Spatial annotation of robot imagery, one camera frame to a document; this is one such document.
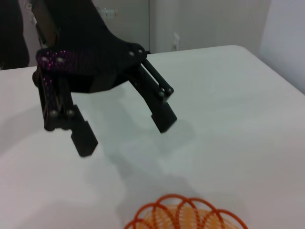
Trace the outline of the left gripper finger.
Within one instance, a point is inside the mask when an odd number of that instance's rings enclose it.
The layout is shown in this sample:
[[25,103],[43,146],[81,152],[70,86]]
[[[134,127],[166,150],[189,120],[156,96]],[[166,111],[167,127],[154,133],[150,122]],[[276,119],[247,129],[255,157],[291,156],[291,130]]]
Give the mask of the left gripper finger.
[[37,69],[33,82],[39,91],[44,129],[71,130],[71,139],[81,157],[91,156],[98,141],[78,106],[73,103],[66,77]]
[[152,119],[160,133],[165,133],[177,117],[167,100],[174,89],[146,59],[130,69],[130,82],[148,105]]

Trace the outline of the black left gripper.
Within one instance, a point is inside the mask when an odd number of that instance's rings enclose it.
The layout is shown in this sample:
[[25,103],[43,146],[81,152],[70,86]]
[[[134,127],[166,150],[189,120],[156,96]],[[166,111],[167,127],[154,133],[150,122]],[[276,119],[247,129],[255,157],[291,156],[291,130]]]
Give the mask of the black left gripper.
[[110,32],[90,0],[34,0],[32,13],[44,44],[36,53],[35,82],[65,78],[72,92],[108,91],[147,58],[141,45]]

